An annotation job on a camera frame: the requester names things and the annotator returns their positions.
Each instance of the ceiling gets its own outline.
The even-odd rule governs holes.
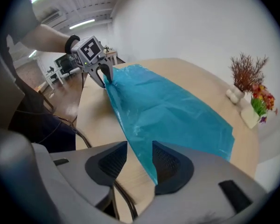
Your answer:
[[[83,21],[95,19],[100,24],[110,19],[117,0],[37,0],[33,10],[37,19],[55,30],[68,33],[69,27]],[[17,62],[24,62],[32,50],[18,43],[10,47],[11,56]]]

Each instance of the air conditioner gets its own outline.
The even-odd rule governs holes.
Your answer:
[[[52,15],[48,16],[46,19],[42,21],[42,24],[46,24],[50,27],[54,27],[64,21],[67,20],[66,14],[63,14],[61,11],[53,13]]]

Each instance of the blue plastic bag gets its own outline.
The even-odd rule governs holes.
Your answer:
[[[157,184],[152,141],[190,147],[230,160],[232,127],[182,87],[140,66],[113,69],[104,77],[120,126],[140,163]]]

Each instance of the floor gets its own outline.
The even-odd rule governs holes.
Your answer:
[[[117,63],[122,64],[123,62],[117,59]],[[56,80],[53,83],[54,90],[48,85],[43,94],[56,109],[54,112],[55,115],[73,121],[78,113],[82,93],[81,72],[79,71],[70,77],[63,78],[63,83],[62,85],[59,80]],[[51,110],[46,102],[44,102],[44,105]]]

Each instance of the flower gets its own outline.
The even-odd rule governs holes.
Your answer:
[[[261,117],[260,123],[266,123],[266,116]]]

